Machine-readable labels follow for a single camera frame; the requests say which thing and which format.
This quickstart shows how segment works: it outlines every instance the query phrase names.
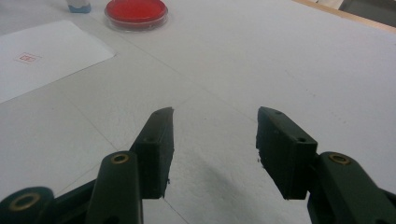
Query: white paper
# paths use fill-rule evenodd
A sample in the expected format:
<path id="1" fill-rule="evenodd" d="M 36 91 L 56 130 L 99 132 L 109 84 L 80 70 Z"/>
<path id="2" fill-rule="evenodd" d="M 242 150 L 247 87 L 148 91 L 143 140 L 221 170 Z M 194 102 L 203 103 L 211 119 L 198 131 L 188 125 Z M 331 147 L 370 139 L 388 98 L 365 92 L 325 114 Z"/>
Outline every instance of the white paper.
<path id="1" fill-rule="evenodd" d="M 0 36 L 0 104 L 113 56 L 71 21 Z"/>

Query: red petri dish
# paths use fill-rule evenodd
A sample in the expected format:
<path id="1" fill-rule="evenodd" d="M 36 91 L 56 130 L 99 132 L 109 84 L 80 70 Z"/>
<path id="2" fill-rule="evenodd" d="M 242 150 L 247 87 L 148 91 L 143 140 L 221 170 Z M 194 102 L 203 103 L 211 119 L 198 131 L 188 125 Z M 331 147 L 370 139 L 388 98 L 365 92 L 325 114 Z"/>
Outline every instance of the red petri dish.
<path id="1" fill-rule="evenodd" d="M 105 9 L 110 25 L 122 30 L 147 30 L 166 22 L 167 8 L 160 0 L 112 0 Z"/>

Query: wooden edge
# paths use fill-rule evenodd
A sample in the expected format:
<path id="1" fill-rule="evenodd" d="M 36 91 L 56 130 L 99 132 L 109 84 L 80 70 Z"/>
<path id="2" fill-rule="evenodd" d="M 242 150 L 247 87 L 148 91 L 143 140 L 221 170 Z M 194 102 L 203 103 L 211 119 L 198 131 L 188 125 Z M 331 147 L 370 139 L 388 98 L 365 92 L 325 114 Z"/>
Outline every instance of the wooden edge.
<path id="1" fill-rule="evenodd" d="M 332 7 L 326 7 L 326 6 L 323 6 L 323 5 L 318 4 L 318 3 L 313 3 L 313 2 L 310 2 L 308 0 L 293 0 L 293 1 L 297 2 L 297 3 L 301 3 L 301 4 L 309 6 L 309 7 L 314 7 L 316 9 L 319 9 L 319 10 L 322 10 L 322 11 L 325 11 L 325 12 L 328 12 L 328 13 L 332 13 L 333 15 L 339 16 L 341 18 L 345 18 L 345 19 L 348 19 L 348 20 L 351 20 L 351 21 L 357 21 L 357 22 L 363 23 L 365 25 L 368 25 L 368 26 L 371 26 L 371 27 L 374 27 L 374 28 L 377 28 L 377 29 L 389 31 L 391 33 L 396 34 L 396 28 L 395 27 L 392 27 L 392 26 L 389 26 L 389 25 L 386 25 L 386 24 L 383 24 L 383 23 L 380 23 L 380 22 L 377 22 L 377 21 L 371 21 L 371 20 L 365 19 L 363 17 L 359 17 L 359 16 L 356 16 L 356 15 L 347 13 L 345 11 L 340 11 L 340 10 L 337 10 L 335 8 L 332 8 Z"/>

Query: white tabletop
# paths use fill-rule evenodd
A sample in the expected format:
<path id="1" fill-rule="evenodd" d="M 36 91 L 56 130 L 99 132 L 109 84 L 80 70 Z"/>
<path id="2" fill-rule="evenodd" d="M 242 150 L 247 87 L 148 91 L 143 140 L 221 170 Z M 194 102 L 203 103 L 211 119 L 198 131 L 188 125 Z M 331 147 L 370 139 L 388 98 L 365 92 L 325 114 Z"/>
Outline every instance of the white tabletop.
<path id="1" fill-rule="evenodd" d="M 175 109 L 164 200 L 145 223 L 310 223 L 257 162 L 257 112 L 286 113 L 318 153 L 357 160 L 396 192 L 396 35 L 289 0 L 164 0 L 169 20 L 144 33 L 106 26 L 65 1 L 0 3 L 0 35 L 70 20 L 117 55 L 0 104 L 0 198 L 32 186 L 59 196 L 127 150 L 160 108 Z"/>

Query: screw hole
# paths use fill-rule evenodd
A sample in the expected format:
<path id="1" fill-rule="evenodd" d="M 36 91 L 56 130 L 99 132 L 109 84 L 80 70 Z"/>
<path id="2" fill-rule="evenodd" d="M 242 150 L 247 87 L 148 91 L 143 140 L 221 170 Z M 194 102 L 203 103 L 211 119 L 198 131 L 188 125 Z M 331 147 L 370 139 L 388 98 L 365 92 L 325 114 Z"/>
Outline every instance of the screw hole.
<path id="1" fill-rule="evenodd" d="M 329 156 L 330 160 L 332 160 L 333 162 L 342 164 L 342 165 L 348 165 L 350 164 L 350 159 L 344 155 L 341 154 L 336 154 L 333 153 Z"/>
<path id="2" fill-rule="evenodd" d="M 111 158 L 111 162 L 114 164 L 124 163 L 129 160 L 129 156 L 127 154 L 117 154 Z"/>
<path id="3" fill-rule="evenodd" d="M 9 210 L 13 212 L 23 211 L 40 200 L 40 195 L 38 193 L 25 193 L 14 199 L 9 205 Z"/>
<path id="4" fill-rule="evenodd" d="M 305 138 L 302 138 L 302 137 L 299 137 L 299 138 L 297 138 L 297 141 L 299 141 L 299 142 L 306 142 L 306 139 L 305 139 Z"/>
<path id="5" fill-rule="evenodd" d="M 153 137 L 145 137 L 143 138 L 144 142 L 152 143 L 155 142 L 155 139 Z"/>
<path id="6" fill-rule="evenodd" d="M 118 224 L 120 222 L 120 219 L 118 217 L 112 216 L 108 217 L 103 224 Z"/>

